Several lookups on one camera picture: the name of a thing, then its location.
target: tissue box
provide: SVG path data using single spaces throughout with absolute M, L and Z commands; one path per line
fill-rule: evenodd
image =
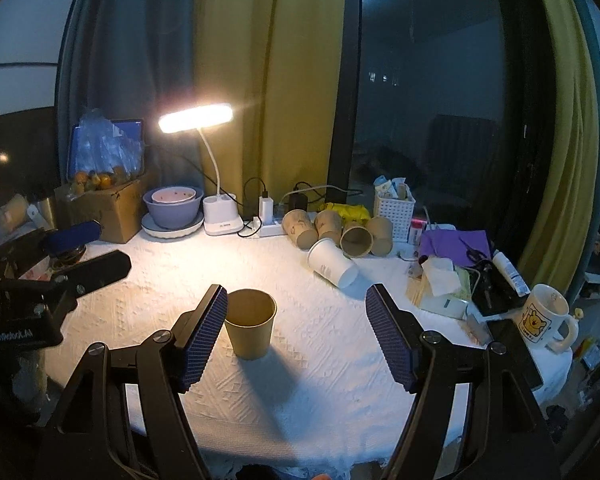
M 443 294 L 435 297 L 431 293 L 431 286 L 426 276 L 422 278 L 409 278 L 407 286 L 407 297 L 418 308 L 440 314 L 440 316 L 462 319 L 468 301 L 459 300 L 451 294 Z
M 96 220 L 102 226 L 100 240 L 124 244 L 141 229 L 146 213 L 142 196 L 154 187 L 155 174 L 147 172 L 139 178 L 110 189 L 88 191 L 73 200 L 67 199 L 70 185 L 55 190 L 58 223 L 61 228 Z

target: table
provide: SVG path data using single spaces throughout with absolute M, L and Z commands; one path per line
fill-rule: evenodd
M 355 463 L 390 457 L 413 396 L 394 383 L 366 319 L 364 297 L 372 283 L 384 283 L 398 307 L 413 312 L 426 330 L 477 346 L 463 322 L 408 301 L 409 264 L 395 256 L 357 259 L 359 277 L 338 290 L 308 269 L 306 253 L 287 237 L 209 237 L 200 230 L 156 240 L 141 232 L 124 246 L 90 244 L 87 257 L 114 248 L 131 257 L 128 278 L 79 300 L 62 327 L 64 342 L 46 350 L 47 373 L 60 384 L 90 343 L 138 344 L 195 308 L 212 283 L 229 292 L 259 288 L 278 304 L 267 356 L 238 360 L 223 328 L 202 380 L 182 396 L 192 432 L 217 476 L 261 463 L 300 476 L 328 472 L 346 478 Z M 535 395 L 544 402 L 564 384 L 571 353 L 543 349 L 534 350 L 534 357 L 544 379 Z M 456 387 L 447 442 L 462 433 L 467 392 L 467 384 Z M 136 388 L 128 386 L 127 396 L 131 423 L 142 431 Z

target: mug handle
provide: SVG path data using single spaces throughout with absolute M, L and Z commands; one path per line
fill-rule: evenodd
M 557 354 L 561 354 L 578 338 L 578 321 L 573 316 L 567 316 L 564 321 L 569 325 L 569 333 L 562 341 L 553 340 L 547 346 Z

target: blue bowl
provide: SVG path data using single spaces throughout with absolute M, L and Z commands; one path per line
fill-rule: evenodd
M 156 189 L 147 191 L 142 197 L 155 223 L 165 229 L 180 229 L 193 222 L 193 219 L 198 214 L 198 209 L 200 209 L 200 201 L 205 194 L 202 189 L 193 187 L 196 190 L 196 197 L 193 200 L 176 203 L 154 202 L 151 195 L 159 189 L 162 188 L 157 187 Z

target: cardboard box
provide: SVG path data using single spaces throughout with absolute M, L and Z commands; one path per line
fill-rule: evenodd
M 95 220 L 102 226 L 100 240 L 124 244 L 141 229 L 146 213 L 142 201 L 145 192 L 155 185 L 155 175 L 147 172 L 140 178 L 111 189 L 88 191 L 69 200 L 70 185 L 55 190 L 58 222 L 61 228 Z

